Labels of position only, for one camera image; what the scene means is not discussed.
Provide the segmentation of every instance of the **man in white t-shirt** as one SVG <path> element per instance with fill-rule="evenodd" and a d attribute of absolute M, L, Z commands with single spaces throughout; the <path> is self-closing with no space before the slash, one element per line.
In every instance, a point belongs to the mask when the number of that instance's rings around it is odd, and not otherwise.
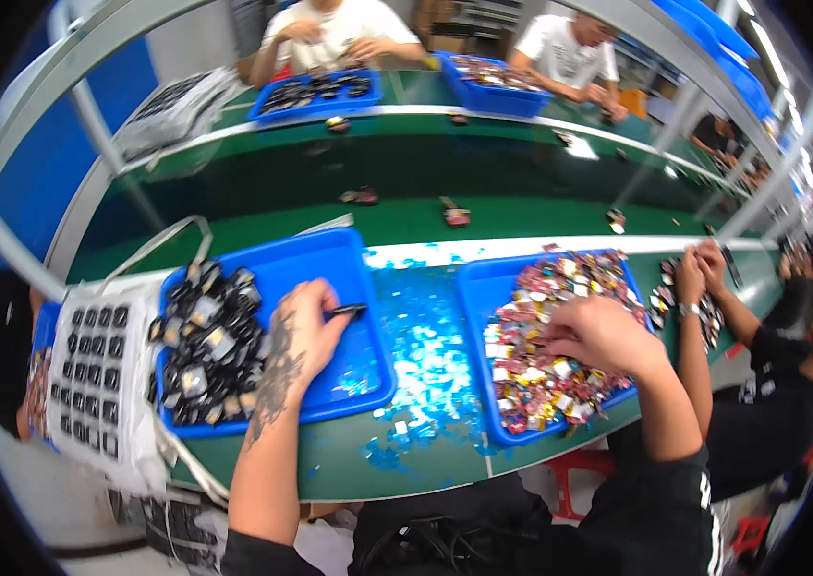
<path fill-rule="evenodd" d="M 532 20 L 509 64 L 528 70 L 547 91 L 574 102 L 601 104 L 612 121 L 628 117 L 618 102 L 618 31 L 579 12 L 573 18 L 544 14 Z M 606 87 L 593 83 L 600 75 Z"/>
<path fill-rule="evenodd" d="M 262 87 L 290 62 L 295 74 L 340 56 L 371 60 L 382 55 L 422 62 L 425 50 L 389 6 L 379 0 L 302 0 L 269 22 L 253 63 Z"/>

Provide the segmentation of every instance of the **green workbench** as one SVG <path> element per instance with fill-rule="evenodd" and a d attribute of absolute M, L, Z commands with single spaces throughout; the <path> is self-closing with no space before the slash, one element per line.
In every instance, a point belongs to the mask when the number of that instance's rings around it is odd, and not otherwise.
<path fill-rule="evenodd" d="M 383 75 L 380 104 L 456 105 L 433 72 Z M 221 110 L 216 129 L 229 130 L 246 121 L 255 90 L 248 90 Z M 552 102 L 544 116 L 611 130 L 644 144 L 655 128 L 631 118 L 614 128 L 599 122 L 597 110 L 583 111 Z M 237 131 L 220 139 L 161 155 L 114 180 L 101 201 L 73 261 L 67 281 L 104 277 L 151 235 L 124 193 L 138 186 L 165 221 L 202 214 L 211 222 L 215 241 L 210 255 L 232 252 L 287 237 L 346 212 L 366 246 L 541 236 L 600 236 L 609 233 L 605 213 L 642 167 L 653 168 L 644 189 L 625 207 L 627 234 L 700 236 L 701 222 L 692 217 L 710 193 L 692 180 L 664 174 L 666 162 L 638 148 L 628 148 L 595 135 L 585 136 L 598 159 L 572 157 L 549 127 L 519 121 L 472 118 L 464 127 L 445 114 L 388 114 L 354 118 L 347 136 L 328 133 L 321 122 L 258 131 Z M 621 162 L 616 151 L 631 158 Z M 673 153 L 690 157 L 713 171 L 703 153 L 680 141 Z M 347 189 L 370 184 L 380 194 L 374 207 L 341 204 Z M 447 228 L 441 218 L 440 194 L 450 195 L 472 211 L 467 228 Z M 708 222 L 719 226 L 728 213 Z M 187 230 L 129 272 L 183 265 L 198 245 L 198 232 Z M 673 253 L 633 254 L 631 270 L 642 294 L 660 283 L 659 261 Z M 734 251 L 746 282 L 741 299 L 756 314 L 767 312 L 780 294 L 773 254 Z M 453 266 L 373 273 L 379 300 L 398 283 L 433 275 L 453 295 Z M 662 332 L 670 353 L 676 351 L 675 323 Z M 732 344 L 725 333 L 711 361 Z M 607 410 L 567 437 L 541 439 L 504 449 L 479 440 L 475 428 L 448 426 L 421 448 L 400 451 L 397 467 L 379 467 L 366 447 L 377 439 L 387 446 L 391 421 L 362 413 L 302 426 L 298 453 L 298 487 L 307 501 L 363 501 L 443 490 L 475 482 L 549 459 L 620 428 L 639 416 L 636 398 Z M 241 436 L 186 441 L 202 464 L 229 486 Z M 182 464 L 172 470 L 175 483 L 194 486 Z"/>

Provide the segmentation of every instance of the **blue wall panel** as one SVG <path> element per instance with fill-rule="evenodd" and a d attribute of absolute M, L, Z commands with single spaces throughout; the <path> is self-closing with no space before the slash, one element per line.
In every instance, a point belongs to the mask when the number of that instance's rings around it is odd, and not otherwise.
<path fill-rule="evenodd" d="M 23 48 L 22 66 L 48 48 L 42 26 Z M 115 132 L 157 87 L 144 38 L 113 53 L 86 79 Z M 97 155 L 64 96 L 35 123 L 0 173 L 0 215 L 39 259 L 48 253 L 67 204 Z M 6 264 L 0 258 L 0 268 Z"/>

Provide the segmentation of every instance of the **wristwatch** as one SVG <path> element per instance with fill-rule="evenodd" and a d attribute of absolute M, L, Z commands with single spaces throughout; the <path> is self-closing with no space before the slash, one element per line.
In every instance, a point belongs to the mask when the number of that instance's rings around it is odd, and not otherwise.
<path fill-rule="evenodd" d="M 698 304 L 685 304 L 678 302 L 678 319 L 685 318 L 686 314 L 697 314 L 700 316 L 700 306 Z"/>

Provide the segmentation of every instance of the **white t-shirt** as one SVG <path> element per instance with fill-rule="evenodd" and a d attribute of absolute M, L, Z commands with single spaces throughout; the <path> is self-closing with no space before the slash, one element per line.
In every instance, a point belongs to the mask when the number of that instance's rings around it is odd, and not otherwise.
<path fill-rule="evenodd" d="M 393 40 L 398 44 L 416 44 L 415 37 L 400 17 L 389 6 L 379 0 L 344 0 L 331 14 L 323 14 L 308 0 L 302 0 L 276 14 L 265 29 L 262 47 L 265 50 L 281 29 L 308 18 L 320 22 L 323 29 L 323 41 L 310 45 L 306 42 L 287 40 L 278 49 L 275 69 L 281 69 L 291 62 L 295 74 L 306 72 L 315 65 L 335 61 L 348 47 L 352 40 L 374 38 Z"/>
<path fill-rule="evenodd" d="M 597 75 L 618 82 L 615 47 L 610 42 L 595 48 L 579 44 L 571 23 L 553 14 L 536 17 L 515 49 L 534 60 L 535 70 L 570 87 L 588 86 Z"/>

